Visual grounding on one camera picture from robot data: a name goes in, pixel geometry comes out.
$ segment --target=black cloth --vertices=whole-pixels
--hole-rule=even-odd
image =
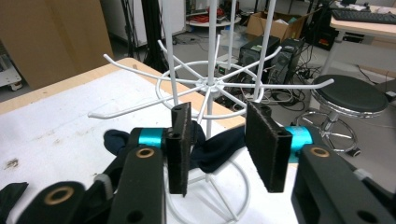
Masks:
[[[105,148],[117,156],[126,146],[129,134],[109,130],[104,134]],[[235,153],[245,146],[245,126],[219,133],[206,141],[205,133],[196,121],[191,123],[191,141],[194,146],[190,156],[190,169],[200,168],[209,174],[215,172]]]
[[[5,224],[8,214],[26,190],[28,183],[12,183],[0,190],[0,224]]]

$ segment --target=white wire rack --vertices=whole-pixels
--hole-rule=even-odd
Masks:
[[[158,100],[145,103],[142,105],[136,105],[131,108],[127,108],[112,114],[97,114],[97,113],[89,113],[88,117],[90,118],[96,118],[96,119],[112,119],[118,116],[122,116],[128,113],[132,113],[137,110],[144,109],[149,106],[157,105],[157,104],[164,104],[168,108],[172,108],[175,105],[179,104],[178,98],[183,95],[187,95],[196,91],[202,91],[205,93],[205,98],[201,103],[201,107],[198,111],[198,113],[192,114],[192,117],[197,120],[199,124],[201,124],[202,120],[206,120],[206,137],[210,138],[211,137],[211,130],[212,130],[212,119],[228,119],[228,118],[233,118],[236,116],[240,116],[246,113],[246,107],[247,105],[239,100],[238,98],[232,96],[230,93],[224,90],[225,87],[237,87],[237,88],[250,88],[254,89],[253,93],[253,101],[255,102],[260,102],[262,100],[262,97],[264,96],[264,90],[265,89],[318,89],[325,87],[331,83],[333,83],[333,80],[328,80],[326,82],[320,83],[318,85],[267,85],[267,84],[262,84],[262,71],[263,71],[263,66],[264,62],[267,60],[270,60],[274,58],[281,50],[281,48],[278,48],[273,54],[265,56],[265,52],[267,51],[268,47],[268,39],[269,39],[269,34],[271,30],[271,24],[272,24],[272,18],[274,16],[274,9],[276,5],[276,0],[271,0],[270,5],[269,5],[269,10],[268,10],[268,20],[265,25],[265,30],[264,30],[264,35],[263,35],[263,41],[262,41],[262,52],[261,52],[261,57],[260,60],[251,63],[247,66],[239,66],[237,64],[231,63],[231,51],[232,51],[232,43],[233,43],[233,36],[229,35],[229,48],[228,48],[228,55],[229,59],[227,63],[224,62],[216,62],[216,59],[218,58],[218,51],[219,51],[219,35],[216,36],[216,18],[217,18],[217,5],[218,1],[217,0],[211,0],[210,1],[210,9],[209,9],[209,49],[208,49],[208,60],[207,61],[199,61],[199,62],[192,62],[192,63],[183,63],[177,56],[174,55],[173,53],[173,45],[172,45],[172,23],[170,22],[170,6],[169,4],[163,0],[163,26],[164,26],[164,32],[165,32],[165,41],[166,41],[166,47],[163,45],[163,43],[159,40],[158,44],[161,46],[163,51],[167,55],[167,61],[169,63],[169,71],[163,73],[162,76],[158,77],[137,69],[133,69],[131,67],[124,66],[122,64],[114,62],[110,57],[107,55],[104,55],[104,57],[112,64],[115,66],[125,69],[127,71],[135,72],[139,75],[146,76],[146,77],[151,77],[157,80],[157,84],[155,86],[155,91],[158,96]],[[236,0],[233,0],[232,2],[232,13],[231,13],[231,27],[230,27],[230,34],[233,34],[233,25],[234,25],[234,18],[235,18],[235,5],[236,5]],[[195,65],[202,65],[202,64],[207,64],[207,77],[204,77],[197,73],[192,67]],[[223,76],[223,77],[215,77],[215,65],[216,64],[225,64],[227,65],[228,69],[231,67],[235,68],[236,71],[231,72],[230,74]],[[254,66],[259,66],[258,67],[258,72],[257,74],[252,73],[250,70],[248,70],[251,67]],[[181,68],[186,69],[189,71],[196,79],[191,80],[191,79],[184,79],[184,78],[176,78],[175,72]],[[236,76],[241,72],[247,73],[249,76],[252,77],[252,80],[255,80],[254,84],[243,84],[243,83],[232,83],[232,82],[227,82],[227,80],[231,79],[230,77]],[[172,85],[172,95],[170,96],[163,96],[160,92],[160,86],[163,81],[170,81]],[[187,91],[182,91],[178,92],[177,91],[177,83],[180,84],[192,84],[195,87],[187,90]],[[230,112],[229,114],[221,114],[221,115],[214,115],[213,114],[213,102],[214,98],[216,96],[219,96],[220,94],[224,95],[225,97],[229,98],[236,104],[240,105],[243,109],[237,111],[237,112]],[[248,179],[245,177],[246,174],[242,169],[238,169],[241,175],[244,177],[245,184],[247,186],[247,192],[246,192],[246,199],[243,202],[243,208],[239,212],[234,212],[232,209],[229,209],[233,220],[232,221],[226,221],[227,223],[230,222],[236,222],[240,219],[242,215],[244,215],[247,207],[248,207],[248,199],[250,198],[250,189],[248,188],[249,183]],[[200,181],[200,180],[205,180],[207,183],[211,183],[212,186],[216,189],[216,192],[219,194],[220,198],[222,199],[223,203],[226,205],[227,208],[231,208],[229,205],[228,200],[226,200],[225,195],[221,193],[221,190],[217,188],[217,185],[215,183],[215,179],[212,177],[213,175],[205,175],[204,177],[201,177],[196,180],[192,181]],[[181,216],[181,214],[177,211],[176,207],[170,206],[170,209],[172,210],[172,213],[174,216],[177,217],[177,220],[181,222],[188,222],[184,217]]]

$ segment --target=black fabric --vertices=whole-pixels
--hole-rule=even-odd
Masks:
[[[317,77],[314,84],[330,78],[334,79],[333,84],[316,90],[327,101],[357,112],[380,112],[387,108],[387,97],[381,91],[354,77],[325,75]]]
[[[123,131],[109,130],[104,134],[105,148],[117,156],[125,148],[129,134]],[[190,169],[200,168],[205,173],[213,173],[241,147],[245,146],[245,126],[220,133],[209,140],[201,125],[191,123]]]
[[[8,214],[26,190],[28,183],[12,183],[0,190],[0,224],[5,224]]]

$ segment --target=keyboard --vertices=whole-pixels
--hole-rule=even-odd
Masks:
[[[348,11],[348,10],[333,10],[332,15],[338,21],[359,21],[383,24],[396,24],[396,15],[394,14],[379,14],[372,12]]]

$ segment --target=computer tower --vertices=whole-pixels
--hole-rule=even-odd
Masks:
[[[239,50],[239,63],[242,66],[249,65],[251,63],[255,63],[260,59],[262,54],[262,40],[263,36],[259,36],[252,41],[248,42],[246,45],[242,46]],[[275,36],[269,36],[268,39],[268,47],[265,56],[268,56],[276,50],[276,48],[280,44],[280,39]],[[264,69],[271,66],[271,60],[268,60],[264,63]],[[258,65],[250,68],[249,70],[252,71],[254,74],[257,74]],[[268,82],[268,72],[262,72],[262,83]]]
[[[303,50],[304,41],[301,39],[285,39],[280,46],[282,50],[273,58],[270,71],[272,84],[287,84],[290,82]]]

